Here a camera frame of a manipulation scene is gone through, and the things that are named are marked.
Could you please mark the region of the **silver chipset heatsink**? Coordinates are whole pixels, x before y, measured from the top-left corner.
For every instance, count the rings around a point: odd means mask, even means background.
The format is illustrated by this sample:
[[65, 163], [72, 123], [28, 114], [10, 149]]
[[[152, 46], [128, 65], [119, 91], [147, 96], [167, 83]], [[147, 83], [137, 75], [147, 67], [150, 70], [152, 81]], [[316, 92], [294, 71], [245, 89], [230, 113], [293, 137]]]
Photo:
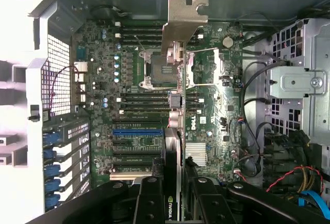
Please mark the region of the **silver chipset heatsink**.
[[187, 143], [185, 149], [185, 158], [191, 157], [198, 166], [206, 166], [207, 151], [205, 142]]

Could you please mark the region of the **black round case speaker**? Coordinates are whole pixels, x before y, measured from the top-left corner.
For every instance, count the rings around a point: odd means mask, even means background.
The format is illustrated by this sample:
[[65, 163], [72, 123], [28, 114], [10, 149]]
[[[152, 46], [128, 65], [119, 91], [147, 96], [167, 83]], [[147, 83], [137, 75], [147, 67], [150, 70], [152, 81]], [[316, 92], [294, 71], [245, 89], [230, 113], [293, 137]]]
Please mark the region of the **black round case speaker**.
[[261, 172], [260, 158], [246, 158], [241, 162], [242, 173], [250, 178], [256, 177]]

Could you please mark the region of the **blue expansion slot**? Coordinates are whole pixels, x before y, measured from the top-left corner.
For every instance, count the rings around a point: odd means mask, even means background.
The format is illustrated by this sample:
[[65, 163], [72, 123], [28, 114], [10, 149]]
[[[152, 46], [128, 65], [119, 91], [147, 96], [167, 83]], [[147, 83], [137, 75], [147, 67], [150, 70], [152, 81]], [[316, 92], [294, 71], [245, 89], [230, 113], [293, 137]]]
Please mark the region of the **blue expansion slot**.
[[162, 129], [114, 129], [115, 136], [162, 136]]

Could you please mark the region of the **green Dell motherboard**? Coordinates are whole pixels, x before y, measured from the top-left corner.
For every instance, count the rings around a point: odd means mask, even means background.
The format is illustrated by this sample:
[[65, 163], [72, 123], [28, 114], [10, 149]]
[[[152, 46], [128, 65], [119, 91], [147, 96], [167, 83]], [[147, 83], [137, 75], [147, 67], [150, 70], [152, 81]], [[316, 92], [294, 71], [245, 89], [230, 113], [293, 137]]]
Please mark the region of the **green Dell motherboard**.
[[[131, 184], [152, 171], [153, 159], [161, 155], [164, 131], [168, 128], [169, 94], [176, 88], [146, 90], [142, 51], [134, 35], [146, 50], [161, 54], [162, 21], [88, 20], [73, 36], [76, 61], [88, 62], [88, 72], [76, 74], [77, 100], [91, 122], [91, 181], [97, 187], [110, 180]], [[230, 36], [234, 45], [223, 46]], [[218, 86], [188, 87], [186, 91], [187, 143], [205, 142], [206, 166], [199, 174], [220, 182], [234, 178], [237, 158], [233, 128], [241, 117], [242, 28], [238, 24], [210, 22], [200, 27], [187, 44], [187, 51], [217, 47], [223, 62]], [[194, 83], [213, 83], [213, 51], [194, 56]], [[115, 136], [114, 129], [162, 129], [162, 136]]]

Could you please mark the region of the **metal socket cover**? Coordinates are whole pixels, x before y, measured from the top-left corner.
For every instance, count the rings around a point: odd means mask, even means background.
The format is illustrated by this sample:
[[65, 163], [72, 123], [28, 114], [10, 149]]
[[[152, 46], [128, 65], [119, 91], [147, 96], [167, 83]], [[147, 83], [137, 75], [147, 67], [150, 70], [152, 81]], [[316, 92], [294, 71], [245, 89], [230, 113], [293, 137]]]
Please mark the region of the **metal socket cover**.
[[[205, 52], [205, 51], [213, 51], [214, 53], [214, 60], [213, 63], [215, 65], [215, 69], [213, 71], [213, 83], [203, 83], [203, 84], [195, 84], [194, 83], [194, 73], [192, 71], [192, 67], [194, 66], [194, 56], [197, 53]], [[195, 87], [195, 86], [218, 86], [220, 84], [220, 73], [221, 73], [221, 67], [223, 66], [223, 62], [221, 61], [219, 57], [219, 49], [217, 47], [213, 47], [210, 49], [203, 49], [203, 50], [197, 50], [197, 51], [190, 51], [187, 52], [188, 54], [188, 65], [186, 69], [187, 73], [187, 79], [188, 79], [188, 87]]]

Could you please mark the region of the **CPU socket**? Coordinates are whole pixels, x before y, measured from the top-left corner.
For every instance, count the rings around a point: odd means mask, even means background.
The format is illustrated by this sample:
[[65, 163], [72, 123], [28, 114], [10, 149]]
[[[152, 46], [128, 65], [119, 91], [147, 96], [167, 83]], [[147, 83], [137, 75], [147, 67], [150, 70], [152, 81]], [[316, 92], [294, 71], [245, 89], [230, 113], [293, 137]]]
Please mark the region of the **CPU socket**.
[[172, 63], [167, 63], [165, 56], [158, 49], [140, 52], [143, 61], [143, 78], [139, 87], [146, 90], [165, 90], [177, 87], [178, 69]]

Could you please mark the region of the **small silver heatsink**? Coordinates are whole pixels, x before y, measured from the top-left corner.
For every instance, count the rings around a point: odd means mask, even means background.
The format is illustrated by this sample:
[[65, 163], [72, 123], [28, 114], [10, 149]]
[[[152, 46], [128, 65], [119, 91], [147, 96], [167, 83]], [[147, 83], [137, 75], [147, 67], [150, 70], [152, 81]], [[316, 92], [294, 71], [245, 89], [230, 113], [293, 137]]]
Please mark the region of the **small silver heatsink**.
[[74, 66], [77, 68], [79, 72], [82, 73], [88, 72], [88, 62], [86, 61], [76, 61], [74, 62]]

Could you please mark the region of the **metal disk bay cage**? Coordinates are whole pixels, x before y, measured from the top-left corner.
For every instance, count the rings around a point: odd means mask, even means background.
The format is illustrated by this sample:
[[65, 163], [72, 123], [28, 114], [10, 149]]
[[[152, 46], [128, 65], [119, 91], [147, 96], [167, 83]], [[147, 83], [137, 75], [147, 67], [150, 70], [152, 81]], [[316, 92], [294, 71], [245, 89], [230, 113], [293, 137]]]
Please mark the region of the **metal disk bay cage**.
[[271, 123], [285, 135], [330, 134], [330, 20], [298, 20], [273, 35], [268, 50], [287, 62], [268, 76]]

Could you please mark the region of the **socket locking lever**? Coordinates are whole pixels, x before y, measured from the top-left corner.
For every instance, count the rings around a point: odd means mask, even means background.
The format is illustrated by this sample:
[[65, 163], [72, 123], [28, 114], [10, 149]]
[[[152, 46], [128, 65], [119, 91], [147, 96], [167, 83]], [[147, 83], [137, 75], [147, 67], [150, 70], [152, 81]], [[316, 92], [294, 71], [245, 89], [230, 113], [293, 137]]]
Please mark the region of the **socket locking lever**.
[[142, 55], [145, 55], [145, 53], [146, 53], [146, 49], [145, 49], [144, 46], [142, 45], [140, 39], [137, 37], [137, 35], [134, 35], [134, 37], [135, 37], [135, 39], [137, 40], [139, 46], [140, 46], [141, 49], [142, 49], [141, 54], [142, 54]]

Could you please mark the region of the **coin battery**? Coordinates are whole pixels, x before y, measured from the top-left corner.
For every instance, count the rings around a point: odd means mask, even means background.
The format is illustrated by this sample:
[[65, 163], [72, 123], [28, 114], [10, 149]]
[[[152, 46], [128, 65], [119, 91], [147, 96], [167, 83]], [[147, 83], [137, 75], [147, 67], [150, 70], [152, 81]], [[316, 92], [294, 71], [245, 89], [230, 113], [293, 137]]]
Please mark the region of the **coin battery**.
[[234, 45], [234, 40], [230, 36], [224, 37], [222, 44], [225, 48], [230, 49]]

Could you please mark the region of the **black open PC case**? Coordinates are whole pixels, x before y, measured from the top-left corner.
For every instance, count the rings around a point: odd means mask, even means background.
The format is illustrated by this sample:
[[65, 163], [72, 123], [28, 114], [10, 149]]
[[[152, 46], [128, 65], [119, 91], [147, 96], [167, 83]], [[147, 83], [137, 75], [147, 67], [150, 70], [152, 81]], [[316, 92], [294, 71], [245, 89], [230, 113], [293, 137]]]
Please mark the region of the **black open PC case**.
[[[222, 183], [199, 174], [196, 165], [198, 175], [222, 187], [246, 182], [330, 220], [330, 134], [281, 134], [271, 123], [267, 95], [270, 71], [287, 65], [268, 50], [273, 35], [298, 20], [330, 20], [330, 0], [209, 0], [197, 11], [207, 24], [240, 25], [243, 35], [234, 178]], [[77, 100], [72, 48], [72, 36], [88, 20], [164, 26], [168, 0], [0, 0], [0, 224], [27, 224], [98, 187], [91, 181], [91, 122]], [[187, 207], [186, 173], [185, 219], [168, 219], [165, 151], [164, 135], [156, 157], [163, 159], [164, 224], [203, 224]], [[260, 158], [253, 178], [241, 171], [249, 157]]]

